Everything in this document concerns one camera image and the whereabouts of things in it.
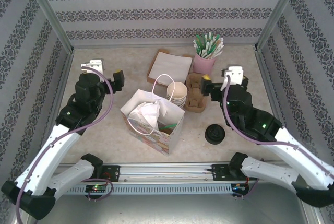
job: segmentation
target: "black lid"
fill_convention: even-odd
[[[208,143],[217,145],[225,138],[225,130],[220,125],[213,124],[208,126],[204,136]]]

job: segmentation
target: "paper bag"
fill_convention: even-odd
[[[155,85],[156,83],[153,85],[152,92],[138,89],[132,98],[121,108],[121,112],[125,123],[133,136],[158,152],[168,156],[180,138],[184,111],[166,98],[155,95],[153,93]],[[159,102],[163,105],[160,107],[160,110],[164,110],[164,112],[160,112],[159,114],[159,124],[164,126],[176,125],[170,135],[155,130],[149,125],[142,124],[141,122],[128,117],[131,111],[138,105],[144,102],[154,103],[157,100],[160,100]]]

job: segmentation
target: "pink cup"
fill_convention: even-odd
[[[194,57],[193,73],[211,74],[215,61],[216,58],[206,60],[205,58],[201,58],[198,54],[196,54]]]

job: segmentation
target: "gray floor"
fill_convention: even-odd
[[[272,184],[260,184],[252,196],[114,195],[101,202],[84,196],[63,196],[39,224],[277,224],[307,223],[294,194]]]

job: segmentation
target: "bag handle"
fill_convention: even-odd
[[[129,125],[132,127],[132,129],[133,130],[135,130],[138,134],[141,134],[141,135],[151,135],[153,132],[154,132],[154,128],[152,129],[152,131],[151,131],[151,133],[149,133],[149,134],[143,134],[142,132],[140,132],[140,131],[138,131],[137,129],[135,129],[135,127],[131,124],[131,122],[129,121],[129,119],[131,119],[131,120],[134,120],[134,121],[136,121],[134,118],[127,118],[127,121],[128,121],[128,123],[129,123]]]
[[[171,97],[169,98],[169,102],[171,102],[171,100],[172,100],[172,98],[173,98],[173,95],[174,95],[174,91],[175,91],[175,81],[174,81],[174,80],[172,79],[172,77],[169,76],[168,74],[160,74],[160,75],[156,78],[156,80],[155,80],[155,82],[154,82],[154,85],[153,85],[153,88],[152,88],[152,93],[153,93],[153,91],[154,91],[154,88],[156,87],[156,83],[157,83],[158,79],[159,79],[161,76],[168,76],[168,77],[170,77],[170,79],[171,79],[171,80],[173,81],[173,83],[174,83],[174,89],[173,89],[173,92],[172,92]]]

